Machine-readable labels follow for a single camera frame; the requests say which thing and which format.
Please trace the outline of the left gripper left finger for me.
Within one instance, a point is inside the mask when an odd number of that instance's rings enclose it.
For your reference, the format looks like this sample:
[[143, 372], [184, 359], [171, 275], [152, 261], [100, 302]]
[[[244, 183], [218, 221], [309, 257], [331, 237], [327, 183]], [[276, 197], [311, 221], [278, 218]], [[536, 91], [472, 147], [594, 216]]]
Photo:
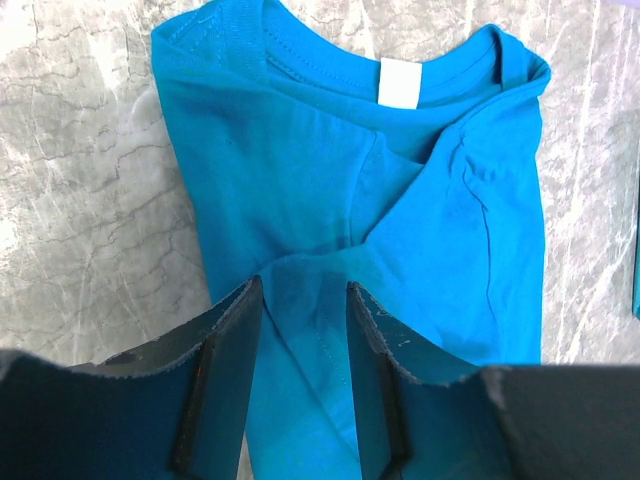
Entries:
[[260, 336], [259, 278], [100, 364], [1, 353], [5, 479], [232, 479]]

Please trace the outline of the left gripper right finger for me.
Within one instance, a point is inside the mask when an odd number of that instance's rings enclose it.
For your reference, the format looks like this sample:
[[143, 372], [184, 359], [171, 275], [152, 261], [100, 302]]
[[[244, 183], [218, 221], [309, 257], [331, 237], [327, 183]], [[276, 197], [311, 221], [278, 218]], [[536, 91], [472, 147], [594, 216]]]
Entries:
[[634, 365], [475, 367], [347, 288], [366, 479], [635, 479]]

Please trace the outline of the blue t shirt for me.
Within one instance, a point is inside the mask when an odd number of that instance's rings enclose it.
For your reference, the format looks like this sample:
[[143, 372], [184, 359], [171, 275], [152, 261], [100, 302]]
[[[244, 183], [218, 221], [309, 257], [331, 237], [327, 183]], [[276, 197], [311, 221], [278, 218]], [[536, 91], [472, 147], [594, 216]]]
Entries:
[[212, 1], [156, 27], [151, 61], [211, 298], [263, 282], [256, 478], [361, 475], [349, 282], [453, 355], [435, 374], [539, 361], [551, 70], [518, 39], [487, 25], [390, 81], [277, 1]]
[[636, 214], [636, 245], [634, 257], [634, 278], [632, 291], [632, 313], [639, 320], [640, 318], [640, 200], [639, 188], [637, 197], [637, 214]]

